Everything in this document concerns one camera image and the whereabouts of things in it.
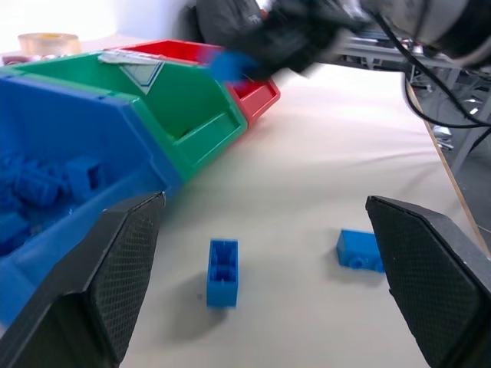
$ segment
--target storage bin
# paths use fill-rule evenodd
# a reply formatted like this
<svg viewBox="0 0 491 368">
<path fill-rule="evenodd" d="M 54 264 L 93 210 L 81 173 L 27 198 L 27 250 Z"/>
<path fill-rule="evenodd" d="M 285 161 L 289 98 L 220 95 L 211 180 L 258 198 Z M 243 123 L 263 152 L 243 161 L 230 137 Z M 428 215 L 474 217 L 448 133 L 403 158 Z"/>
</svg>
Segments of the storage bin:
<svg viewBox="0 0 491 368">
<path fill-rule="evenodd" d="M 202 64 L 206 59 L 206 53 L 214 50 L 219 51 L 220 47 L 196 42 L 165 40 L 135 44 L 123 49 L 158 55 L 167 60 Z M 253 125 L 280 98 L 279 89 L 272 80 L 267 82 L 250 81 L 240 87 L 228 88 L 230 95 L 244 114 L 249 126 Z"/>
<path fill-rule="evenodd" d="M 8 68 L 132 102 L 185 181 L 247 128 L 226 89 L 211 80 L 204 67 L 161 62 L 148 74 L 145 67 L 104 64 L 98 56 L 82 54 Z"/>
<path fill-rule="evenodd" d="M 13 279 L 15 306 L 26 301 L 106 208 L 182 183 L 131 102 L 0 74 L 0 234 L 16 245 L 0 258 L 1 305 Z M 0 324 L 9 320 L 0 308 Z"/>
</svg>

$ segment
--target white paper surface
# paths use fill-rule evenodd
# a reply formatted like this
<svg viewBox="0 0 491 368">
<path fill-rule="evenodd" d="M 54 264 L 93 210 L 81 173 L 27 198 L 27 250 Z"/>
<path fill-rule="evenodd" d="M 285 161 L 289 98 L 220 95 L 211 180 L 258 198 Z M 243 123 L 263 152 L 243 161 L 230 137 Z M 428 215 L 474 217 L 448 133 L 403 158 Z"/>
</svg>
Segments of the white paper surface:
<svg viewBox="0 0 491 368">
<path fill-rule="evenodd" d="M 341 268 L 341 228 L 380 195 L 475 240 L 400 74 L 324 66 L 166 208 L 129 367 L 427 368 L 383 275 Z M 210 238 L 239 240 L 236 310 L 206 309 Z"/>
</svg>

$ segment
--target tape roll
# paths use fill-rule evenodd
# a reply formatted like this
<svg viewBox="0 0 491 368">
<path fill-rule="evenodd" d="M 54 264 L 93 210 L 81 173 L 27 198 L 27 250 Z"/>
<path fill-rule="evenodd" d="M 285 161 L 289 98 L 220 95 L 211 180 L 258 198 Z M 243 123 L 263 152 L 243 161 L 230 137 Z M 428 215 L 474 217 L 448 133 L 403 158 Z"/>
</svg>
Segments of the tape roll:
<svg viewBox="0 0 491 368">
<path fill-rule="evenodd" d="M 26 55 L 72 55 L 82 52 L 75 34 L 28 33 L 18 36 L 22 53 Z"/>
</svg>

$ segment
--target green plastic bin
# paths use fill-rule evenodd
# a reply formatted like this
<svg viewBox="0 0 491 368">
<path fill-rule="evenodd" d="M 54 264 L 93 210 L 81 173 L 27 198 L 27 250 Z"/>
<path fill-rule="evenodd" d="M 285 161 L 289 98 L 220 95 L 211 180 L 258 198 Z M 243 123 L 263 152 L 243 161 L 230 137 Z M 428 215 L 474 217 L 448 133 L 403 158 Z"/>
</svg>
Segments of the green plastic bin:
<svg viewBox="0 0 491 368">
<path fill-rule="evenodd" d="M 165 61 L 150 90 L 143 92 L 120 65 L 99 62 L 99 54 L 17 64 L 2 71 L 130 100 L 185 181 L 246 130 L 247 122 L 229 93 L 204 67 Z"/>
</svg>

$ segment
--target red plastic bin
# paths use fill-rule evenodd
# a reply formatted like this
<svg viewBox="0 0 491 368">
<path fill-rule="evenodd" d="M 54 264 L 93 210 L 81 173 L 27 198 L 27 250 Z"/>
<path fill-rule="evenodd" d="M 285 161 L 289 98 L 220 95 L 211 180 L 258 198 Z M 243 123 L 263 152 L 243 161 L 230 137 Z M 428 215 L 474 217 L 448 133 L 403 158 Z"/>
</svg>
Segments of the red plastic bin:
<svg viewBox="0 0 491 368">
<path fill-rule="evenodd" d="M 202 64 L 203 55 L 207 51 L 220 49 L 219 46 L 211 44 L 175 40 L 154 41 L 123 48 L 123 50 L 158 55 L 166 59 L 191 64 Z M 228 89 L 247 120 L 248 127 L 253 125 L 280 98 L 279 89 L 272 80 L 267 82 L 251 81 L 240 87 L 228 86 Z"/>
</svg>

